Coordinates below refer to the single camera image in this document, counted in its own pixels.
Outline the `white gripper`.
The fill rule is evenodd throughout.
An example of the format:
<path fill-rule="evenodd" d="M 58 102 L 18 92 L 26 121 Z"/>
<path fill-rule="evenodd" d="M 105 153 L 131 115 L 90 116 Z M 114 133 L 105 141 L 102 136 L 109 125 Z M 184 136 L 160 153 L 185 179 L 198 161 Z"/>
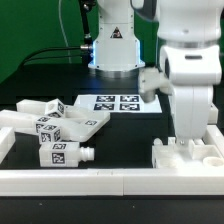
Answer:
<path fill-rule="evenodd" d="M 170 95 L 171 84 L 163 72 L 157 68 L 142 68 L 138 76 L 138 92 L 145 103 L 155 100 L 156 91 Z"/>

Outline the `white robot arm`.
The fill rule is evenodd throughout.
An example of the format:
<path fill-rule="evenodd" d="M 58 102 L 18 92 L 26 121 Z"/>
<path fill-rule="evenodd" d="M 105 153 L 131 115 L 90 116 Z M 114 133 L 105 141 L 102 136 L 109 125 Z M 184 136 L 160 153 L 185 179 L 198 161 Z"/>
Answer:
<path fill-rule="evenodd" d="M 88 67 L 105 77 L 139 71 L 139 94 L 146 102 L 157 89 L 171 96 L 175 135 L 199 139 L 206 130 L 213 87 L 221 81 L 217 40 L 224 0 L 81 0 L 88 11 L 98 5 L 99 34 Z M 134 16 L 159 23 L 163 41 L 159 67 L 147 68 L 134 35 Z"/>

